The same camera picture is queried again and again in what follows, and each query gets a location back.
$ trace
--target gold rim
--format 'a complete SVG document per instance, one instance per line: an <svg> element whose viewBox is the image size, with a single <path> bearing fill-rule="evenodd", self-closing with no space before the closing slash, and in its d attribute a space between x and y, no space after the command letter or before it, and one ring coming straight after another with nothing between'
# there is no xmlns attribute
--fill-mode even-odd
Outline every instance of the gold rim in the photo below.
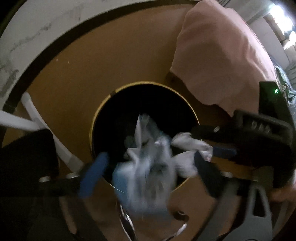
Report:
<svg viewBox="0 0 296 241"><path fill-rule="evenodd" d="M129 83L129 84L127 84L127 85L121 86L121 87L117 88L114 92L115 92L115 94L117 94L119 91L124 90L124 89L126 89L126 88L128 88L128 87L131 87L131 86L134 86L134 85L143 85L143 84L158 85L158 86L164 87L164 88L166 88L166 89L168 89L168 90L174 92L174 93L177 94L178 96L180 96L180 97L181 97L181 98L187 103L187 105L191 108L191 110L192 110L192 112L193 112L193 114L194 114L194 116L195 116L195 118L196 118L197 123L200 124L199 121L198 121L197 115L196 115L194 109L192 108L192 106L189 104L189 102L188 102L188 101L187 101L187 100L186 100L181 94L179 94L177 91L175 91L174 89L172 89L172 88L170 88L170 87L168 87L168 86L166 86L166 85L163 85L163 84L160 84L160 83L156 83L156 82L152 82L152 81L138 81L138 82L133 82L133 83ZM110 98L111 98L111 95L109 94L109 95L103 100L103 102L99 105L98 109L96 110L96 113L95 113L95 115L94 115L94 117L93 117L93 120L92 120L91 128L90 128L90 131L89 131L89 144L90 144L90 150L91 150L91 155L92 155L92 157L93 157L92 134L93 134L93 130L94 130L94 125L95 125L95 122L96 122L96 120L97 120L97 117L98 117L98 115L99 115L101 109L103 108L103 106L106 104L106 102L107 102ZM182 182L179 186L177 186L173 191L175 191L175 190L177 190L178 188L180 188L181 186L183 186L184 183L187 182L188 179L189 179L189 178L187 178L184 182Z"/></svg>

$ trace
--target pink cloth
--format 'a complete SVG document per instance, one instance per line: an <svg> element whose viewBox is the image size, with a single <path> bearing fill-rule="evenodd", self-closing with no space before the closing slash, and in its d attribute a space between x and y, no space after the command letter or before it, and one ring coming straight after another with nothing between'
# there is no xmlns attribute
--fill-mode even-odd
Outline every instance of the pink cloth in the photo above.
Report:
<svg viewBox="0 0 296 241"><path fill-rule="evenodd" d="M259 82L276 80L255 33L215 0L186 14L170 70L200 102L217 104L230 116L235 109L258 113Z"/></svg>

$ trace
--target trash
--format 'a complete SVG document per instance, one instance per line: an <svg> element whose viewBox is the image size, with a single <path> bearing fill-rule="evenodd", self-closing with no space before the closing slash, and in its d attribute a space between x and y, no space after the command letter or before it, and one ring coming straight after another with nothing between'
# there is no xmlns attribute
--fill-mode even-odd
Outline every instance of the trash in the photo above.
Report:
<svg viewBox="0 0 296 241"><path fill-rule="evenodd" d="M122 206L134 215L168 215L167 202L176 187L177 176L193 177L198 174L194 154L198 150L210 161L213 148L193 139L190 133L179 133L173 140L158 129L148 115L139 115L134 139L124 141L125 159L113 172L115 193ZM185 150L172 156L171 145Z"/></svg>

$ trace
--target brown surface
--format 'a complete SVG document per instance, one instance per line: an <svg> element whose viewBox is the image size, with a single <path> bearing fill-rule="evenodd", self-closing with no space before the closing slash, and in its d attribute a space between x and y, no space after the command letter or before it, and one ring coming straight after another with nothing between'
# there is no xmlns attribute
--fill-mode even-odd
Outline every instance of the brown surface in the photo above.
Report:
<svg viewBox="0 0 296 241"><path fill-rule="evenodd" d="M116 19L73 42L37 76L28 90L32 101L59 140L77 157L91 161L89 130L99 104L114 89L135 81L155 81L177 90L192 105L201 124L219 125L229 120L219 107L198 102L179 80L166 78L184 16L191 8L163 6ZM248 167L219 158L213 161L234 176L250 177ZM114 192L104 180L86 203L108 240L127 240L115 211ZM174 240L190 240L213 203L199 177L173 192L171 205L190 216L187 229ZM233 214L223 232L228 231ZM161 240L180 225L178 221L135 221L140 241Z"/></svg>

